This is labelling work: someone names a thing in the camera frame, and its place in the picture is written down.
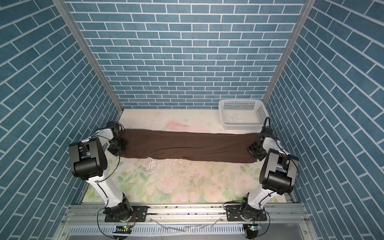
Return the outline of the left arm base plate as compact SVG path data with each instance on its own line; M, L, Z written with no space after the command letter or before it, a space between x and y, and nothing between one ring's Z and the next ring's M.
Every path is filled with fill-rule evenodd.
M128 218L126 220L122 220L119 217L113 217L112 215L103 212L106 215L105 222L106 223L133 223L139 222L144 223L147 218L148 206L133 206L131 207L131 213L128 214Z

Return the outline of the white plastic basket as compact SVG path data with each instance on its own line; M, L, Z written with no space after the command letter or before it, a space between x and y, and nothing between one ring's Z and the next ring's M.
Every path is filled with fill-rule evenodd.
M260 131L269 117L262 101L246 99L220 100L219 115L225 130Z

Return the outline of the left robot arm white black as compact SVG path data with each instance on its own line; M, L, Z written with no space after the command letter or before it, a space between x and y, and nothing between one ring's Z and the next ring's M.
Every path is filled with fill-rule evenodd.
M74 177L90 184L101 196L105 207L103 213L111 222L128 222L134 210L125 194L113 183L108 173L108 159L105 152L119 157L128 146L123 139L125 129L109 123L108 127L69 145L71 172Z

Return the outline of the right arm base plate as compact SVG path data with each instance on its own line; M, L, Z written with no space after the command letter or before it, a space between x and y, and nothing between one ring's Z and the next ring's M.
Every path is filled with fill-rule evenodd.
M251 207L242 208L240 205L226 205L224 206L227 214L227 221L229 222L252 222L252 221L267 221L267 215L262 210L257 210Z

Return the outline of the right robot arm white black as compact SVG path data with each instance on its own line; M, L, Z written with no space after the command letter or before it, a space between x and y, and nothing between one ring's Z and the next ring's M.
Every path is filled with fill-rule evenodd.
M260 185L243 198L240 207L241 217L252 221L261 218L271 199L293 191L299 176L299 158L284 150L280 140L265 134L260 134L248 151L263 162Z

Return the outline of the brown trousers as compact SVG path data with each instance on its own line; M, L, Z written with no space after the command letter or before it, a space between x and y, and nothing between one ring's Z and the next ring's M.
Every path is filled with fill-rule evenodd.
M128 145L121 156L248 164L256 161L247 148L257 136L257 133L234 135L127 129L122 138Z

